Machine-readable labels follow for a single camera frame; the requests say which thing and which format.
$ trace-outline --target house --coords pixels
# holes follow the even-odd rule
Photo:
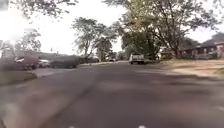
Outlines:
[[[224,41],[216,42],[214,40],[208,40],[197,46],[181,48],[179,52],[183,59],[224,59]],[[161,58],[172,58],[169,48],[164,48],[160,54]]]

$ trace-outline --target green grass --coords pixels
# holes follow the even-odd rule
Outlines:
[[[31,79],[35,79],[37,76],[30,72],[25,71],[1,71],[0,72],[0,86],[12,85]]]

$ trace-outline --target parked car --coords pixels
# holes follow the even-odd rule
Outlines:
[[[129,58],[129,63],[145,64],[145,57],[143,54],[131,54]]]
[[[50,67],[50,61],[49,60],[43,60],[40,59],[38,63],[39,68],[49,68]]]
[[[76,68],[79,64],[76,56],[63,56],[53,60],[50,63],[52,68]]]
[[[38,58],[30,56],[21,56],[14,59],[15,63],[23,70],[36,69],[38,67]]]

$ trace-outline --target road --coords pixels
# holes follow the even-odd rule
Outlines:
[[[96,66],[4,90],[12,95],[2,117],[8,128],[223,128],[223,83],[158,66]]]

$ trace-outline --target car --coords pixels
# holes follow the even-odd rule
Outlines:
[[[50,61],[49,60],[44,60],[40,59],[38,63],[39,68],[49,68],[50,67]]]
[[[129,58],[130,64],[145,64],[145,57],[143,54],[131,54]]]
[[[14,59],[14,62],[23,70],[35,70],[38,66],[38,58],[32,56],[20,56]]]

